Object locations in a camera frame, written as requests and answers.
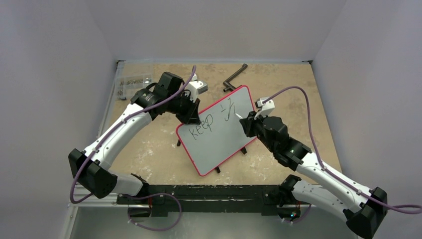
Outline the red framed whiteboard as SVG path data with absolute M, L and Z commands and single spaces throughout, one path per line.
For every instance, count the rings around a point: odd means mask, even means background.
M 254 110 L 250 89 L 242 85 L 199 113 L 199 125 L 181 124 L 176 135 L 195 170 L 206 176 L 255 139 L 246 137 L 239 118 Z

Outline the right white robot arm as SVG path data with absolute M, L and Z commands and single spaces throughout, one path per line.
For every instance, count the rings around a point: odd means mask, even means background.
M 279 164 L 318 182 L 339 199 L 345 205 L 340 215 L 351 231 L 364 239 L 374 237 L 387 215 L 388 196 L 382 188 L 359 184 L 319 160 L 308 146 L 289 136 L 280 117 L 263 117 L 251 111 L 239 122 L 245 135 L 258 138 Z

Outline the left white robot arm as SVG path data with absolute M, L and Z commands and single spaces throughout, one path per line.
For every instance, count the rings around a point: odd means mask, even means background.
M 184 81 L 170 72 L 164 72 L 158 82 L 138 90 L 122 115 L 92 144 L 83 150 L 73 149 L 68 160 L 74 181 L 70 201 L 75 199 L 77 183 L 98 199 L 111 193 L 129 195 L 135 203 L 148 199 L 147 182 L 136 174 L 118 175 L 110 168 L 123 148 L 144 127 L 164 113 L 171 113 L 183 124 L 199 125 L 199 95 L 208 90 L 207 83 L 199 80 L 195 72 Z

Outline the clear plastic screw box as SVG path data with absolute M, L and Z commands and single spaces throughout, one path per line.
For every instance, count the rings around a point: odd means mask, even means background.
M 115 94 L 119 100 L 132 98 L 137 91 L 153 82 L 151 74 L 118 77 L 115 81 Z

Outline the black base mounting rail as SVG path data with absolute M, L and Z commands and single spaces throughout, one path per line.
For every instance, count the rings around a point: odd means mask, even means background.
M 120 194 L 135 217 L 166 217 L 170 212 L 259 213 L 294 220 L 301 203 L 280 185 L 150 185 L 137 199 Z

